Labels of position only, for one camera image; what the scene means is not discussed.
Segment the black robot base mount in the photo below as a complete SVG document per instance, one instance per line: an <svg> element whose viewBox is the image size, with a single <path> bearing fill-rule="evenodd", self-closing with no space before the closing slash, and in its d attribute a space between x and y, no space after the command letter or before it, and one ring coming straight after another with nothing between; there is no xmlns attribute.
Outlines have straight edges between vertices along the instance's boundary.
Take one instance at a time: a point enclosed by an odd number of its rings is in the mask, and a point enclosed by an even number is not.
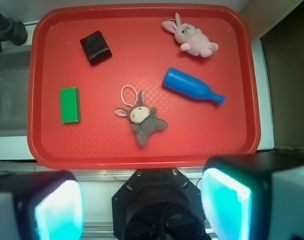
<svg viewBox="0 0 304 240"><path fill-rule="evenodd" d="M176 168L138 169L111 198L118 240L209 240L200 190Z"/></svg>

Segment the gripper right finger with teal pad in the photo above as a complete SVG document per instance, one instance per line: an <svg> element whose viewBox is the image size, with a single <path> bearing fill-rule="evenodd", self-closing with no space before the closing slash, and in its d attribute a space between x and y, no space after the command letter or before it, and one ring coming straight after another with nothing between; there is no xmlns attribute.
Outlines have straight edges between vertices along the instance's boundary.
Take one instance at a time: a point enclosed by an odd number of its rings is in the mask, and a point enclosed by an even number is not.
<svg viewBox="0 0 304 240"><path fill-rule="evenodd" d="M304 240L303 152L211 157L200 194L220 240Z"/></svg>

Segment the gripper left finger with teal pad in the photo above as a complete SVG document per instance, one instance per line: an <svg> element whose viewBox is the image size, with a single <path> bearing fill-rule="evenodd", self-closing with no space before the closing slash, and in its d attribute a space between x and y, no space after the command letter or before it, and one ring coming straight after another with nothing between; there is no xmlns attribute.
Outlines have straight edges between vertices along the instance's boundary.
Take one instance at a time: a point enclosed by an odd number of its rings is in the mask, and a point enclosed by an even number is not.
<svg viewBox="0 0 304 240"><path fill-rule="evenodd" d="M0 240L79 240L84 193L66 170L0 174Z"/></svg>

